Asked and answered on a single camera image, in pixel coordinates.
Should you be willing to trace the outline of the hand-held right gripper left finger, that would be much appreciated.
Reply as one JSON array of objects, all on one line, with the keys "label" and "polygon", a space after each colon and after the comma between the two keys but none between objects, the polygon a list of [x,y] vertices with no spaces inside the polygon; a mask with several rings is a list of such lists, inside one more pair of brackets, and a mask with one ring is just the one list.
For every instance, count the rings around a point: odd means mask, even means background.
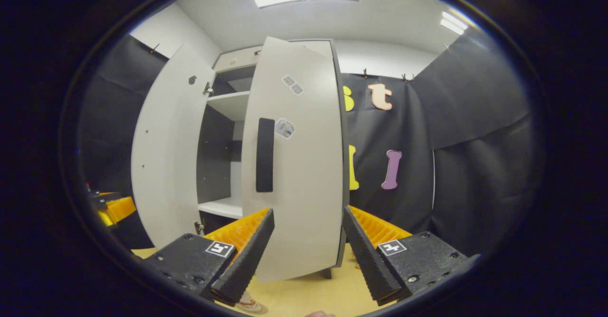
[{"label": "hand-held right gripper left finger", "polygon": [[274,212],[265,208],[209,235],[182,234],[144,263],[192,296],[234,306],[249,287],[274,228]]}]

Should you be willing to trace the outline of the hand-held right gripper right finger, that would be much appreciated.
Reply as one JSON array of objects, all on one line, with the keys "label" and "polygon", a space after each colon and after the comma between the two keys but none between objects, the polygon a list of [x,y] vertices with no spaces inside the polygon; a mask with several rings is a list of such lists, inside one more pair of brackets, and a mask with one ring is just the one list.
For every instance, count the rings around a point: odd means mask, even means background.
[{"label": "hand-held right gripper right finger", "polygon": [[344,208],[342,227],[378,306],[425,295],[475,265],[430,231],[409,233],[356,207]]}]

